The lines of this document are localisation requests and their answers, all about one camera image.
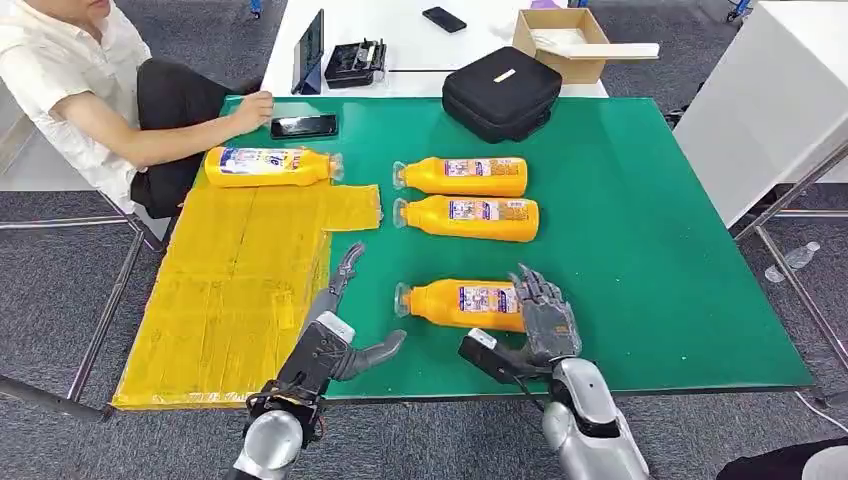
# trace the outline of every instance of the black zippered case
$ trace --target black zippered case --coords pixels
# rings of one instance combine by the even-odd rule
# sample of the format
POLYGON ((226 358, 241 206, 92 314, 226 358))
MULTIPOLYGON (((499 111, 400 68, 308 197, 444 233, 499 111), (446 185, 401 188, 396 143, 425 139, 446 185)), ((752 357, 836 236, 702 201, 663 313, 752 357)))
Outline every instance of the black zippered case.
POLYGON ((448 75, 442 106, 488 143, 520 142, 550 120, 561 86, 556 70, 503 47, 448 75))

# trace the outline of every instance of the orange bottle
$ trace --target orange bottle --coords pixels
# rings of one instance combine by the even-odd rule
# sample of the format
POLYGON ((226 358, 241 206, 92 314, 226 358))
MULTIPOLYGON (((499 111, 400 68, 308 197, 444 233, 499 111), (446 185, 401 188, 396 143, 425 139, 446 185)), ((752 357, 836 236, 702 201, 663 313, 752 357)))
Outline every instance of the orange bottle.
POLYGON ((412 288, 399 283, 395 314, 410 313, 446 327, 524 331, 521 304, 509 282, 447 279, 412 288))
POLYGON ((420 202, 395 200, 398 228, 418 227, 433 235, 529 242, 539 230, 539 206, 519 198, 444 197, 420 202))
POLYGON ((209 182, 219 187, 305 186, 344 175, 341 154, 304 148, 215 147, 203 165, 209 182))
POLYGON ((395 162, 392 174, 395 188, 425 193, 520 197, 527 188, 527 162, 518 157, 429 157, 410 165, 395 162))

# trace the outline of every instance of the robotic hand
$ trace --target robotic hand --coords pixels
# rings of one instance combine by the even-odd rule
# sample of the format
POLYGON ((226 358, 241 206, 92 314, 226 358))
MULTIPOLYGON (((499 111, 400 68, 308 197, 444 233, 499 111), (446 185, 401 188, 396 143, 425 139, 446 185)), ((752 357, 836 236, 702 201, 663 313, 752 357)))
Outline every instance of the robotic hand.
POLYGON ((569 480, 649 479, 648 466, 606 381, 592 362, 577 358, 582 344, 571 305, 560 289, 524 265, 510 274, 521 302, 527 343, 510 350, 473 329, 459 354, 501 383, 548 382, 542 430, 569 480))
POLYGON ((364 251, 362 243, 347 251, 329 286, 315 296, 297 344, 277 378, 248 397, 244 447, 228 480, 286 478, 301 449, 320 438, 315 427, 321 421, 322 396, 330 380, 350 380, 400 349, 406 338, 403 330, 391 332, 383 343, 354 349, 356 332, 336 316, 347 282, 355 275, 353 264, 364 251))

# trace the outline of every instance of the man's arm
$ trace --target man's arm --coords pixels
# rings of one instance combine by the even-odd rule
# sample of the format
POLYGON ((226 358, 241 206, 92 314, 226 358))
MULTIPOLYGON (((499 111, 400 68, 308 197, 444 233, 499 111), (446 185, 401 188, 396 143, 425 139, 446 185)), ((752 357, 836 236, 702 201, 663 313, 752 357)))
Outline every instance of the man's arm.
POLYGON ((244 97, 231 115, 184 128, 139 130, 91 92, 60 100, 51 112, 127 159, 136 168, 179 160, 209 150, 232 137, 256 130, 271 119, 268 92, 244 97))

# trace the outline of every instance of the green table mat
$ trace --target green table mat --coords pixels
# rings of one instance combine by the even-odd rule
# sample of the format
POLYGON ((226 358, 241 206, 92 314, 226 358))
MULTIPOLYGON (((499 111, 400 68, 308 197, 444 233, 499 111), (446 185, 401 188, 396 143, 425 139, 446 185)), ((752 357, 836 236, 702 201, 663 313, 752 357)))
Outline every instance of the green table mat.
MULTIPOLYGON (((276 116, 336 113, 340 135, 278 142, 267 129, 231 146, 300 146, 341 152, 342 183, 381 189, 386 219, 378 230, 333 235, 331 265, 355 241, 357 264, 339 315, 355 344, 409 335, 390 362, 348 382, 329 398, 375 400, 514 394, 457 354, 466 330, 419 317, 397 318, 397 282, 442 278, 506 280, 523 262, 560 285, 583 338, 582 356, 614 392, 768 389, 812 379, 744 259, 649 99, 561 98, 550 123, 521 142, 490 145, 448 117, 438 98, 278 99, 276 116), (521 156, 529 165, 526 197, 541 226, 526 244, 439 237, 395 229, 391 167, 428 156, 521 156)), ((237 100, 228 100, 224 113, 237 100)), ((523 336, 497 334, 516 346, 523 336)), ((542 391, 542 385, 533 385, 542 391)))

